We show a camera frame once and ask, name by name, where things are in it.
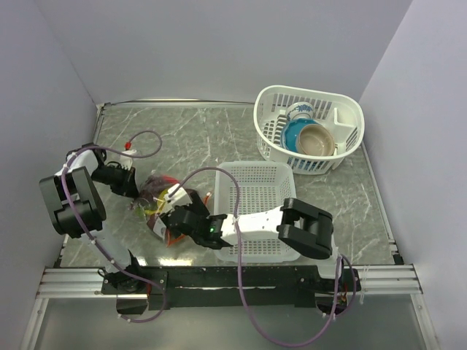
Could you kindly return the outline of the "clear zip top bag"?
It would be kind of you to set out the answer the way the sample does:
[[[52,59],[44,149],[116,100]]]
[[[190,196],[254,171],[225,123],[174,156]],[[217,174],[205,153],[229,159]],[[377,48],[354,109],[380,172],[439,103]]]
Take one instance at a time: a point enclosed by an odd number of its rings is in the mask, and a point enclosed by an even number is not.
[[[132,207],[138,209],[153,235],[171,245],[184,237],[210,249],[223,247],[215,231],[216,219],[209,213],[198,191],[180,187],[167,176],[148,177]]]

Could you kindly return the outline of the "white perforated rectangular basket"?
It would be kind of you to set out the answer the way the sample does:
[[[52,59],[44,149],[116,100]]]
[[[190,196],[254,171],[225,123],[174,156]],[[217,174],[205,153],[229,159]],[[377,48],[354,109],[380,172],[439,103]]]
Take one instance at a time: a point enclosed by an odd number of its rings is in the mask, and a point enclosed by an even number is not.
[[[271,161],[234,161],[221,163],[219,168],[232,175],[240,189],[242,262],[272,264],[297,260],[300,254],[276,235],[260,232],[273,230],[281,222],[279,208],[284,200],[296,197],[290,166]]]

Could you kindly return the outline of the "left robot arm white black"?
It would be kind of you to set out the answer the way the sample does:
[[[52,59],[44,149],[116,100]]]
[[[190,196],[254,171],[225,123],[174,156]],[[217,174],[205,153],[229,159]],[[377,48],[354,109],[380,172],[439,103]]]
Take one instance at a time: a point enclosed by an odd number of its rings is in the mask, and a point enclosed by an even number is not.
[[[66,155],[60,171],[39,181],[55,231],[86,245],[102,264],[104,282],[127,293],[141,290],[145,275],[130,250],[104,227],[107,213],[95,183],[105,184],[116,195],[137,198],[135,154],[126,149],[118,161],[107,161],[105,148],[85,144]]]

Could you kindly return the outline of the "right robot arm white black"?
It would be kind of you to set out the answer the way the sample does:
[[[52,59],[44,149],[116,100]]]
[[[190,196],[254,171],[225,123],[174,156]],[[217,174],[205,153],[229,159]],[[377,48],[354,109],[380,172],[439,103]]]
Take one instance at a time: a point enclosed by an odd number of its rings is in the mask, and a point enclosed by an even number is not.
[[[344,283],[332,214],[297,198],[286,198],[274,209],[238,217],[211,215],[203,203],[184,200],[179,205],[169,198],[159,217],[171,233],[188,236],[197,245],[213,250],[236,247],[243,255],[248,242],[280,241],[312,260],[325,289],[336,290]]]

